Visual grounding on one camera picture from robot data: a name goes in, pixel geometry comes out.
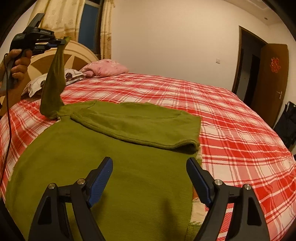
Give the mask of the person's left hand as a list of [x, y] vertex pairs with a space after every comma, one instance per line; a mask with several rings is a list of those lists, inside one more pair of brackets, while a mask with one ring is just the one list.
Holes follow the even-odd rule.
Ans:
[[[1, 62], [1, 87], [3, 85], [5, 65], [8, 64], [12, 59], [16, 59], [22, 52], [22, 49], [12, 49]], [[25, 51], [24, 56], [15, 61], [15, 66], [11, 69], [11, 74], [14, 79], [17, 79], [18, 82], [21, 82], [24, 79], [25, 74], [27, 73], [28, 66], [31, 63], [32, 51], [30, 49]]]

